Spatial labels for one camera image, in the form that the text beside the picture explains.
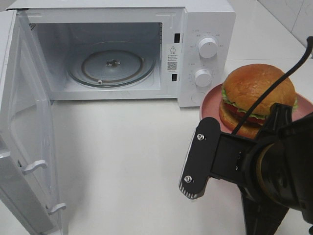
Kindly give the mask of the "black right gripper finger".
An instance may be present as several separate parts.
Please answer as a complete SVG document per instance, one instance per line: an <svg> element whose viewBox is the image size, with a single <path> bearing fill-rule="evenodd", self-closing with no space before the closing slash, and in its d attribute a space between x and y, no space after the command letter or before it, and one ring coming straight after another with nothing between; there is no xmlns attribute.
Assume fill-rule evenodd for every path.
<svg viewBox="0 0 313 235"><path fill-rule="evenodd" d="M278 132L292 122L292 106L274 103L270 115L256 136L258 144L275 143L279 140Z"/></svg>
<svg viewBox="0 0 313 235"><path fill-rule="evenodd" d="M273 235L289 210L289 191L262 192L262 200L252 200L248 193L242 193L242 206L247 235Z"/></svg>

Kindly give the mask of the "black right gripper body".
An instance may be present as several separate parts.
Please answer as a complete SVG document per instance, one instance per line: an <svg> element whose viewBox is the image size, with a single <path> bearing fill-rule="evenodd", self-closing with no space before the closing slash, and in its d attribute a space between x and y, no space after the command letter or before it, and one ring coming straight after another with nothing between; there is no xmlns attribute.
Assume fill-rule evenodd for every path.
<svg viewBox="0 0 313 235"><path fill-rule="evenodd" d="M302 208L303 136L282 133L275 143L258 144L221 132L210 174L237 184L256 202L265 190L289 191L289 208Z"/></svg>

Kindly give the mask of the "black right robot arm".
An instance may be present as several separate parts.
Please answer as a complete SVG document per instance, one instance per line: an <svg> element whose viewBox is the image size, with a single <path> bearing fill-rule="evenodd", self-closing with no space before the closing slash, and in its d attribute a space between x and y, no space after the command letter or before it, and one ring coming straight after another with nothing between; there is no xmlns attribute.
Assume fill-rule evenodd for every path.
<svg viewBox="0 0 313 235"><path fill-rule="evenodd" d="M274 104L255 140L223 133L213 118L203 126L205 175L238 186L247 234L274 234L290 208L312 223L312 115L292 121L290 106Z"/></svg>

